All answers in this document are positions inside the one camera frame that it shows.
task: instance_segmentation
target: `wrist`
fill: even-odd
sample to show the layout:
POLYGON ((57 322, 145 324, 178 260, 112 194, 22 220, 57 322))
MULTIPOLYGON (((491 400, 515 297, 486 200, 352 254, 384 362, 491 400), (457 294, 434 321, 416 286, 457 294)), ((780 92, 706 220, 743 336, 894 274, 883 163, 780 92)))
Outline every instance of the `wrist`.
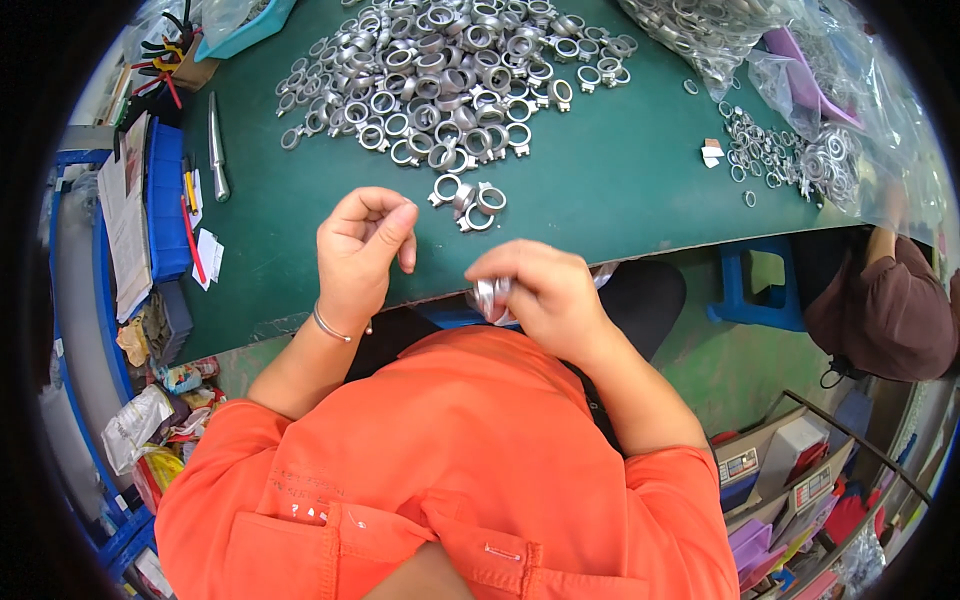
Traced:
POLYGON ((591 379, 605 371, 611 362, 622 358, 624 352, 632 351, 636 354, 627 336, 609 319, 603 326, 597 328, 594 342, 585 350, 586 352, 579 360, 570 362, 573 362, 591 379))
POLYGON ((313 306, 314 312, 327 327, 338 335, 358 340, 367 329, 370 317, 358 316, 349 309, 350 307, 343 306, 340 302, 325 298, 323 294, 320 294, 313 306))

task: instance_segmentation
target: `orange shirt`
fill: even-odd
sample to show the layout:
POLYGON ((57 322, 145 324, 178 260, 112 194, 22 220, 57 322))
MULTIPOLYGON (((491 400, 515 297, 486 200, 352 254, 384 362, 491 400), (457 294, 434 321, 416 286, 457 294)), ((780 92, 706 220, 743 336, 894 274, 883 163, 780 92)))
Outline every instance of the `orange shirt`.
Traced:
POLYGON ((436 333, 303 419, 217 411, 159 505, 180 600, 359 598, 440 541, 478 598, 738 598, 708 452, 626 462, 525 336, 436 333))

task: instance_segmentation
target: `red pencil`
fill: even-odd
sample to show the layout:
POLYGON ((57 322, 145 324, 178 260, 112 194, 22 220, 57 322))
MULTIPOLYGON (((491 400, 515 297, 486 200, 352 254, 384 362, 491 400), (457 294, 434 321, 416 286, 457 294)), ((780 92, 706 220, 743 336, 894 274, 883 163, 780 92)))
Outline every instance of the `red pencil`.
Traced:
POLYGON ((190 228, 190 217, 186 214, 186 198, 180 194, 180 210, 183 211, 183 226, 186 227, 186 240, 190 243, 190 253, 193 254, 193 264, 197 265, 197 275, 200 276, 200 283, 206 283, 204 274, 204 265, 200 262, 200 255, 197 253, 197 243, 193 241, 193 229, 190 228))

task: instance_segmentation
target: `black bag strap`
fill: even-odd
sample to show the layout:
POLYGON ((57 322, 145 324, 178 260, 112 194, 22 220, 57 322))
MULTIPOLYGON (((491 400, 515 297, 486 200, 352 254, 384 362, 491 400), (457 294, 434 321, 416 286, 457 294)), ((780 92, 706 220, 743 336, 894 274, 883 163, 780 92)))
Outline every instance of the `black bag strap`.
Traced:
POLYGON ((835 388, 841 381, 843 381, 844 377, 849 377, 853 381, 860 381, 867 375, 869 375, 868 372, 854 367, 851 360, 844 354, 834 354, 833 360, 830 361, 830 368, 827 369, 824 374, 820 375, 820 387, 825 390, 829 390, 830 388, 835 388), (831 372, 839 373, 840 376, 837 377, 837 380, 830 385, 824 385, 824 378, 826 378, 831 372))

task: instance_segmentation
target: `plastic stool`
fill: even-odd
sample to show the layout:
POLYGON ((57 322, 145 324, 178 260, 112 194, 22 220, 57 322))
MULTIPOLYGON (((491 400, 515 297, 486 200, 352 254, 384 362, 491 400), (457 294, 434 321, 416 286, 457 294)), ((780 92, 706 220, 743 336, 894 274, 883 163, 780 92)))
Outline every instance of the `plastic stool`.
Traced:
POLYGON ((785 237, 761 237, 721 244, 720 263, 723 266, 724 299, 708 304, 708 319, 714 323, 729 321, 806 331, 800 298, 797 296, 797 279, 793 274, 793 256, 785 237), (770 297, 765 305, 750 304, 743 298, 740 255, 746 251, 768 252, 783 259, 783 285, 771 286, 770 297))

